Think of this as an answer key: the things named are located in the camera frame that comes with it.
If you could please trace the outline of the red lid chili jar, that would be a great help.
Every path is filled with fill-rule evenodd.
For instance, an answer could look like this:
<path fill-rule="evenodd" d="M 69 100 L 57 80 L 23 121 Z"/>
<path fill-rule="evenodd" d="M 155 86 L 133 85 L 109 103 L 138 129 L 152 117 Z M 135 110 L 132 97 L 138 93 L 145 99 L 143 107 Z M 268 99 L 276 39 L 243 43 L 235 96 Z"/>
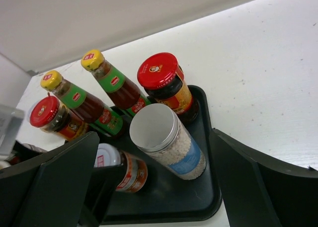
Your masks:
<path fill-rule="evenodd" d="M 47 97 L 34 103 L 29 109 L 27 120 L 31 126 L 41 131 L 72 141 L 90 130 L 89 124 L 82 121 L 57 97 Z"/>
<path fill-rule="evenodd" d="M 196 119 L 199 105 L 175 55 L 162 52 L 148 57 L 138 69 L 137 80 L 150 97 L 171 108 L 182 123 Z"/>

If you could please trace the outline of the yellow cap sauce bottle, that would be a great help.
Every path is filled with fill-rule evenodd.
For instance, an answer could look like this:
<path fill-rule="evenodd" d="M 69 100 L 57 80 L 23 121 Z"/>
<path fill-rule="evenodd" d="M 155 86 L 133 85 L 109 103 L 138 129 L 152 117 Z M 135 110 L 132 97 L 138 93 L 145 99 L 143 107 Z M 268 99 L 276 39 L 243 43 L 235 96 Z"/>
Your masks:
<path fill-rule="evenodd" d="M 81 65 L 93 75 L 115 106 L 126 115 L 134 117 L 151 104 L 138 86 L 108 62 L 99 50 L 93 49 L 85 53 Z"/>
<path fill-rule="evenodd" d="M 118 113 L 96 96 L 65 79 L 58 71 L 47 72 L 40 84 L 101 134 L 113 139 L 124 134 L 126 123 Z"/>

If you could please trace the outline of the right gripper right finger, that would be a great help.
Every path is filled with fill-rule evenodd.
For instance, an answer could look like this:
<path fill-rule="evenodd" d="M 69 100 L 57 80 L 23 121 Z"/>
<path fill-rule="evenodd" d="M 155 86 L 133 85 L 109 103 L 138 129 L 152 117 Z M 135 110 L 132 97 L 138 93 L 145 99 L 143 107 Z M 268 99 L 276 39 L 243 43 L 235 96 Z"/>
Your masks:
<path fill-rule="evenodd" d="M 214 170 L 232 227 L 316 227 L 318 171 L 210 134 Z"/>

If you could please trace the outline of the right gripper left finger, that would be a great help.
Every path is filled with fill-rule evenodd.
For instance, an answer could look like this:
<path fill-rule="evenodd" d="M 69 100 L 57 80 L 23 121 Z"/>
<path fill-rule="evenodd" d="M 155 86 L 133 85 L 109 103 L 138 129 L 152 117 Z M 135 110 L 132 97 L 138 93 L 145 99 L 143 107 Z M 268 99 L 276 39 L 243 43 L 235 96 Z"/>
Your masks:
<path fill-rule="evenodd" d="M 75 227 L 99 137 L 89 132 L 0 171 L 2 227 Z"/>

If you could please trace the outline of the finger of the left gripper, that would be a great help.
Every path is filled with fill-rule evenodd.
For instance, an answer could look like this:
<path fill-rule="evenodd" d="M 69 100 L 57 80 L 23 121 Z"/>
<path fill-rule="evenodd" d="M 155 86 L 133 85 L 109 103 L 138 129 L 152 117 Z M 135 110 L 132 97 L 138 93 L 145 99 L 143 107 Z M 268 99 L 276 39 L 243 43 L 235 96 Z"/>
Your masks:
<path fill-rule="evenodd" d="M 116 174 L 123 174 L 123 172 L 124 168 L 120 166 L 93 168 L 80 213 L 79 225 L 81 227 L 98 227 L 102 224 L 111 197 L 119 183 Z"/>

